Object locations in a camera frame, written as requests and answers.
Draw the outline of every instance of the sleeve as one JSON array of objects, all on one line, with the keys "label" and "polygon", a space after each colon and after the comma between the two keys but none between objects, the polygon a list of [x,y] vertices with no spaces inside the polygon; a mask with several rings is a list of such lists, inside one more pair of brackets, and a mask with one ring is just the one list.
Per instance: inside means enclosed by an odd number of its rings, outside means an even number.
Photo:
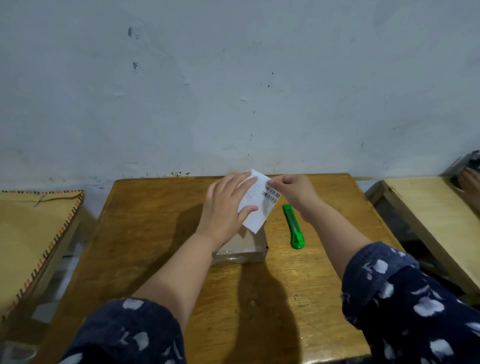
[{"label": "sleeve", "polygon": [[88,316],[60,364],[184,362],[180,325],[170,311],[127,298],[110,301]]},{"label": "sleeve", "polygon": [[478,363],[480,313],[381,242],[361,249],[342,284],[343,313],[376,363]]}]

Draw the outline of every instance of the white paper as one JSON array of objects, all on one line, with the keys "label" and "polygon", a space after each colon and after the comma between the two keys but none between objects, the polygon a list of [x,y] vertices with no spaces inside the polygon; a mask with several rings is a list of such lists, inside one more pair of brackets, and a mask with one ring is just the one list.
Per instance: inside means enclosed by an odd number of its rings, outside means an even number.
[{"label": "white paper", "polygon": [[270,179],[267,176],[252,170],[252,175],[248,179],[253,177],[258,177],[258,180],[248,189],[240,201],[239,211],[248,205],[258,206],[258,210],[250,213],[243,222],[244,227],[256,234],[267,220],[270,211],[272,211],[273,206],[275,206],[281,195],[272,187],[267,186],[266,183]]}]

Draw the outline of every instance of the brown wooden tabletop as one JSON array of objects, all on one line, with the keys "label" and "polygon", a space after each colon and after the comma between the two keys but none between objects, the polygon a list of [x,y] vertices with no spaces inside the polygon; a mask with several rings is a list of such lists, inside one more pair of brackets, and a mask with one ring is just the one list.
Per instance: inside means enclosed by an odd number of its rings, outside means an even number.
[{"label": "brown wooden tabletop", "polygon": [[[93,239],[58,306],[35,363],[55,363],[83,319],[132,294],[195,231],[217,177],[115,182]],[[374,241],[401,249],[349,174],[310,175],[317,193]],[[265,263],[213,267],[184,334],[189,363],[313,363],[370,352],[341,312],[341,283],[315,230],[296,217],[290,247],[281,197],[267,219]]]}]

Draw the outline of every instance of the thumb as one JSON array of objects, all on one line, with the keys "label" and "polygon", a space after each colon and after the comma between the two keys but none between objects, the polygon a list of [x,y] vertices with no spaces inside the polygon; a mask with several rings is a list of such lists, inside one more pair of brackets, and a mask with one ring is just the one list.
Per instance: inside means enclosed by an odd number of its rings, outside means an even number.
[{"label": "thumb", "polygon": [[285,188],[287,187],[286,184],[282,183],[282,181],[271,179],[267,181],[267,185],[276,189],[279,191],[281,194],[284,194]]},{"label": "thumb", "polygon": [[243,222],[247,219],[247,217],[250,215],[250,213],[254,212],[254,211],[257,211],[257,210],[258,210],[258,206],[255,206],[255,205],[245,206],[239,212],[239,217],[238,217],[239,223],[243,224]]}]

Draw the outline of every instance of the rolled-up sleeve cuff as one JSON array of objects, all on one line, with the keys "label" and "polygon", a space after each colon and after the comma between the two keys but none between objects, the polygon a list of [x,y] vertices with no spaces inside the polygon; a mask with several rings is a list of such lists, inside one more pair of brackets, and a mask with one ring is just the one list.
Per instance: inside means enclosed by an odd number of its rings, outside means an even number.
[{"label": "rolled-up sleeve cuff", "polygon": [[409,254],[382,242],[363,247],[350,260],[342,282],[342,303],[345,318],[356,324],[362,309],[385,287],[387,280],[406,266],[419,268]]}]

